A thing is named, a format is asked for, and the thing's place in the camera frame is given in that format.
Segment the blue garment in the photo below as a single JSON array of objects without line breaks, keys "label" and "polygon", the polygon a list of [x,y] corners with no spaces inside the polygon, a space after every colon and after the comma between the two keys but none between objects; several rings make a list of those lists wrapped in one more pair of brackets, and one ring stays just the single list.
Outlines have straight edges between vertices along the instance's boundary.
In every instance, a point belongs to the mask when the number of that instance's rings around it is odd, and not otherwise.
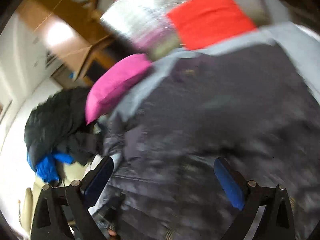
[{"label": "blue garment", "polygon": [[31,157],[27,154],[27,162],[35,174],[45,183],[55,183],[60,181],[56,163],[71,165],[74,159],[71,155],[54,151],[51,154],[45,155],[36,166],[32,166]]}]

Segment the silver foil insulation mat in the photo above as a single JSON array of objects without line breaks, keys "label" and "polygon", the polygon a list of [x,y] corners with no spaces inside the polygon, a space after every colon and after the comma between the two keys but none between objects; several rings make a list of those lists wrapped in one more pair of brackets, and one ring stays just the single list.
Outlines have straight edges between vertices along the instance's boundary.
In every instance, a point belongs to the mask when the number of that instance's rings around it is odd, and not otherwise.
[{"label": "silver foil insulation mat", "polygon": [[[105,26],[135,53],[147,53],[153,61],[164,57],[182,42],[167,12],[186,0],[116,0],[100,17]],[[270,19],[261,0],[235,0],[257,25]]]}]

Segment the dark quilted zip jacket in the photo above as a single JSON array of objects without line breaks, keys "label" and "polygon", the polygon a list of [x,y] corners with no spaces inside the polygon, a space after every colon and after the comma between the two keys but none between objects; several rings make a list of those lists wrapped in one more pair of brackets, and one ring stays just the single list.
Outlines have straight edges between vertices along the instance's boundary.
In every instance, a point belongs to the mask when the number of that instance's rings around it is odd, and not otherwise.
[{"label": "dark quilted zip jacket", "polygon": [[214,174],[219,156],[286,186],[298,239],[319,221],[319,104],[277,44],[178,60],[132,117],[109,120],[113,152],[125,161],[103,194],[125,194],[122,239],[220,239],[237,211]]}]

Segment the grey fleece blanket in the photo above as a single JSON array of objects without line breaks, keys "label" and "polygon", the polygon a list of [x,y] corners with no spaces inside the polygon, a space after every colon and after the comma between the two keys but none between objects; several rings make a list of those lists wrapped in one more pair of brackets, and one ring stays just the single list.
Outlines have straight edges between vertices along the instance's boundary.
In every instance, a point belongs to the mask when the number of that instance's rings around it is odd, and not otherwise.
[{"label": "grey fleece blanket", "polygon": [[[120,114],[125,119],[132,117],[142,101],[169,75],[175,63],[180,59],[193,58],[200,54],[220,56],[259,44],[279,45],[302,77],[310,94],[319,104],[319,37],[309,29],[293,23],[283,23],[253,31],[205,49],[174,50],[170,55],[154,63],[151,75],[125,94],[110,118],[116,114]],[[103,191],[95,206],[89,208],[90,214],[94,215],[107,203],[104,201]]]}]

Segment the black puffer jacket pile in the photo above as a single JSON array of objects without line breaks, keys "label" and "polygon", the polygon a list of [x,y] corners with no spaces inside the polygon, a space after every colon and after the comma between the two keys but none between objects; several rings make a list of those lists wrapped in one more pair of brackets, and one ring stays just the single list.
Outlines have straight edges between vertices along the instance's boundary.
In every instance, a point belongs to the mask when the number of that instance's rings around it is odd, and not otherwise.
[{"label": "black puffer jacket pile", "polygon": [[90,89],[63,89],[38,105],[29,115],[24,129],[29,165],[37,163],[55,150],[69,154],[81,165],[101,153],[102,138],[87,124],[85,105]]}]

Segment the wooden cabinet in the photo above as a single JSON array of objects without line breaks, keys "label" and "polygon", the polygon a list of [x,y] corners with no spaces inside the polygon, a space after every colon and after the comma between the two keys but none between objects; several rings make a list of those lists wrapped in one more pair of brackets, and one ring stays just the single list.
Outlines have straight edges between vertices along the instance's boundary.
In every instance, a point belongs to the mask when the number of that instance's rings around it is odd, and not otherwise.
[{"label": "wooden cabinet", "polygon": [[80,79],[92,85],[87,76],[92,64],[99,64],[105,73],[115,59],[105,53],[105,48],[115,39],[98,22],[89,19],[88,9],[73,0],[23,0],[17,12],[22,21],[45,47]]}]

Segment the red pillow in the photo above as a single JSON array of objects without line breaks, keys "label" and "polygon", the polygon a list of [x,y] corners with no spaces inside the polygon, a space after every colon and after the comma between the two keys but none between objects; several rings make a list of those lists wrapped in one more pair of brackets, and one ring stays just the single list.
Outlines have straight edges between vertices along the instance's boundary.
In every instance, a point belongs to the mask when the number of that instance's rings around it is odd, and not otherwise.
[{"label": "red pillow", "polygon": [[205,48],[256,29],[234,0],[187,0],[172,8],[167,17],[182,45],[189,50]]}]

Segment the pink pillow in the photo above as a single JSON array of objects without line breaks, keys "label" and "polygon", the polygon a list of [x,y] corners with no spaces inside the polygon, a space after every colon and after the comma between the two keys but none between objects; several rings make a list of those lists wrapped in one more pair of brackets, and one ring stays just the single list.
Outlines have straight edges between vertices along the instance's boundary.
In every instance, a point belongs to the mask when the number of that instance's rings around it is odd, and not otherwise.
[{"label": "pink pillow", "polygon": [[85,105],[86,123],[112,111],[125,93],[144,79],[151,65],[146,54],[133,54],[111,67],[89,91]]}]

